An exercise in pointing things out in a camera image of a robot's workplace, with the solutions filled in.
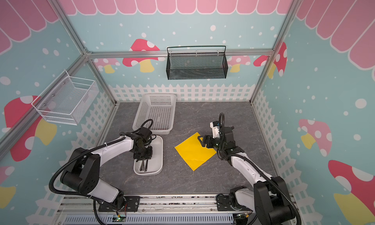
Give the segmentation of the yellow paper napkin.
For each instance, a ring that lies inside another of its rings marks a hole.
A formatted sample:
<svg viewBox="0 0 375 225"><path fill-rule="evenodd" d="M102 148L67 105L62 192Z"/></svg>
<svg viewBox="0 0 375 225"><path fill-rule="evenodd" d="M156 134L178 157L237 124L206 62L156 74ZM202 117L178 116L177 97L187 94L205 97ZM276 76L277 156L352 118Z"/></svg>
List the yellow paper napkin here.
<svg viewBox="0 0 375 225"><path fill-rule="evenodd" d="M199 136L200 134L196 132L175 147L178 154L193 171L197 170L202 164L216 154L214 149L208 149L201 146L201 143L198 140Z"/></svg>

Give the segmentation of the silver spoon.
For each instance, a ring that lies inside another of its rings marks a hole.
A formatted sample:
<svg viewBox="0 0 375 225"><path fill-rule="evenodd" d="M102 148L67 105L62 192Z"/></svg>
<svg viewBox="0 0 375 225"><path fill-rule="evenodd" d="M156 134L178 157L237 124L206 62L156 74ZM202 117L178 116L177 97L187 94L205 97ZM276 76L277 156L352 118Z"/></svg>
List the silver spoon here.
<svg viewBox="0 0 375 225"><path fill-rule="evenodd" d="M142 161L141 166L140 166L140 171L144 171L144 169L145 169L145 162Z"/></svg>

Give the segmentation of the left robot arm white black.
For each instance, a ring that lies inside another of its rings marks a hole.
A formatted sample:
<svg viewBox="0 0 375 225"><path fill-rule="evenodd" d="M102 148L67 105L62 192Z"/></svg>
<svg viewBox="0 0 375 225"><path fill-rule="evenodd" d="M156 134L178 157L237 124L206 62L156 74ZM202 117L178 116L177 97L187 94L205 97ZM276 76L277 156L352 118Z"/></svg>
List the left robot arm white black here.
<svg viewBox="0 0 375 225"><path fill-rule="evenodd" d="M135 131L120 133L120 136L101 146L91 149L77 148L70 159L51 177L49 190L60 195L78 195L114 210L126 207L123 191L100 179L100 168L107 161L125 153L133 153L136 162L152 157L153 120L146 120Z"/></svg>

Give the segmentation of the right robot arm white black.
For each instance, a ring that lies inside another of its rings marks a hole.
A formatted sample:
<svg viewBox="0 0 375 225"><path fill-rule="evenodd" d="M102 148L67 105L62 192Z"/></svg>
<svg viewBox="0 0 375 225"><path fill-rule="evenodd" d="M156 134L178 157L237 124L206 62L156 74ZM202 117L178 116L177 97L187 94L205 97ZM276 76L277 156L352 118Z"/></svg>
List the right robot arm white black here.
<svg viewBox="0 0 375 225"><path fill-rule="evenodd" d="M220 160L227 161L237 169L253 187L252 190L246 187L232 189L229 194L231 206L236 210L245 207L254 212L254 220L262 225L281 225L292 220L298 225L302 224L285 181L262 170L237 146L234 128L225 125L224 113L219 114L217 121L210 123L210 128L211 135L198 137L201 146L215 150Z"/></svg>

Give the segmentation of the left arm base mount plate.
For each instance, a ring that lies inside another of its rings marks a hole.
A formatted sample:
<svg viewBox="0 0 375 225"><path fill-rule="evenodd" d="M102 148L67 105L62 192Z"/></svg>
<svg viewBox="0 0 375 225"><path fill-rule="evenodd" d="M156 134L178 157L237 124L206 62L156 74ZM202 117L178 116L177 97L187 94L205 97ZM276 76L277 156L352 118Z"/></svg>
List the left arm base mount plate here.
<svg viewBox="0 0 375 225"><path fill-rule="evenodd" d="M140 196L122 196L113 203L99 203L99 212L137 212L140 205Z"/></svg>

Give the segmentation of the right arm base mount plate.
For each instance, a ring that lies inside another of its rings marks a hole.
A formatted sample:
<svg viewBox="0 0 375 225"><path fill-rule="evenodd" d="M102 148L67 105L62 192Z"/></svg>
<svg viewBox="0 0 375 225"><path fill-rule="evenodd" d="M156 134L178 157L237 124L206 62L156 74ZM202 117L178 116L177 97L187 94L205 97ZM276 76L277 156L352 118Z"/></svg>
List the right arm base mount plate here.
<svg viewBox="0 0 375 225"><path fill-rule="evenodd" d="M249 208L239 205L228 194L218 194L216 196L216 206L218 211L251 211Z"/></svg>

